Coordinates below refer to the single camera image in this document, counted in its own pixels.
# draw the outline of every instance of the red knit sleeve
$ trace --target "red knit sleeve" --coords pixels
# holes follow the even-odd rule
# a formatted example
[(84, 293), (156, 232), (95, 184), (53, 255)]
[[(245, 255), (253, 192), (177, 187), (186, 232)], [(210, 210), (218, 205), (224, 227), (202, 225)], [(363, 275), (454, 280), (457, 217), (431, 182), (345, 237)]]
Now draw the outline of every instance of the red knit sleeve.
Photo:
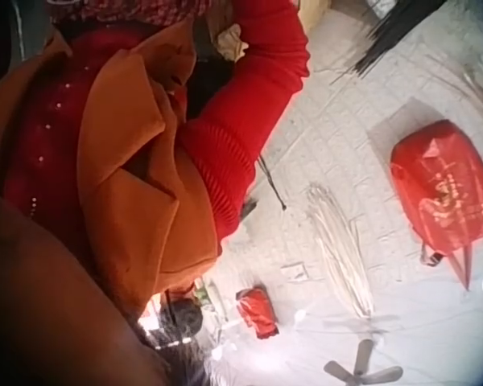
[(234, 0), (233, 8), (250, 47), (229, 84), (179, 134), (208, 189), (219, 240), (239, 225), (254, 164), (309, 75), (308, 39), (290, 0)]

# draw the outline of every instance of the orange coat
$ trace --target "orange coat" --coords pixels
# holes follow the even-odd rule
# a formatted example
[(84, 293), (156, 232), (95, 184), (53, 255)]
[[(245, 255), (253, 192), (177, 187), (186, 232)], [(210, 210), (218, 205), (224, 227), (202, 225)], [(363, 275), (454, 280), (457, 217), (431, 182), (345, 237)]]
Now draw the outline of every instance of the orange coat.
[[(56, 31), (41, 55), (0, 81), (2, 139), (35, 75), (56, 57), (71, 55)], [(186, 285), (218, 255), (213, 213), (199, 172), (175, 133), (184, 113), (168, 93), (190, 76), (192, 22), (119, 51), (99, 72), (80, 128), (77, 184), (95, 265), (117, 306), (139, 316), (151, 295)], [(128, 112), (137, 111), (137, 115)], [(149, 144), (145, 180), (122, 167)]]

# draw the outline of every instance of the woman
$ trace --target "woman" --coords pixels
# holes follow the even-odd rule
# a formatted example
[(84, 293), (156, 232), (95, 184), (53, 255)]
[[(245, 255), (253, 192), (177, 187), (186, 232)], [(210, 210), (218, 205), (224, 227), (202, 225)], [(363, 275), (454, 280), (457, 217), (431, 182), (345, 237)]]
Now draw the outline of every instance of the woman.
[(185, 121), (202, 2), (106, 3), (63, 13), (66, 41), (0, 83), (0, 353), (49, 384), (180, 384), (182, 358), (132, 326), (152, 294), (188, 296), (238, 226), (307, 39), (288, 0), (234, 0), (250, 48)]

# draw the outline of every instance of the black hair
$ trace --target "black hair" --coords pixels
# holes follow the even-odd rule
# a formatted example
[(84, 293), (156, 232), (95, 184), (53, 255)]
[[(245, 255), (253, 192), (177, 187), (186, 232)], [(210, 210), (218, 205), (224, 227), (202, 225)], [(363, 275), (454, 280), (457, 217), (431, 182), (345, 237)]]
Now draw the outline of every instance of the black hair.
[(191, 338), (202, 328), (202, 309), (192, 299), (180, 299), (161, 309), (159, 323), (176, 338)]
[(229, 83), (234, 75), (234, 62), (221, 56), (198, 60), (188, 80), (188, 120), (197, 118), (206, 104)]

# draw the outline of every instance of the red decoration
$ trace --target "red decoration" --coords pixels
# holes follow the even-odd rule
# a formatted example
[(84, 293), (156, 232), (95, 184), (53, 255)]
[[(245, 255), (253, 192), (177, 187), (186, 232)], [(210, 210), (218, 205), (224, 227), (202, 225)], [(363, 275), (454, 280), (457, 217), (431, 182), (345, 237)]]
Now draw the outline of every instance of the red decoration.
[(277, 335), (274, 310), (266, 291), (261, 287), (246, 289), (236, 295), (237, 309), (246, 325), (256, 330), (258, 339), (268, 339)]
[(394, 148), (391, 172), (414, 230), (468, 290), (471, 246), (483, 237), (483, 161), (470, 139), (450, 121), (436, 122)]

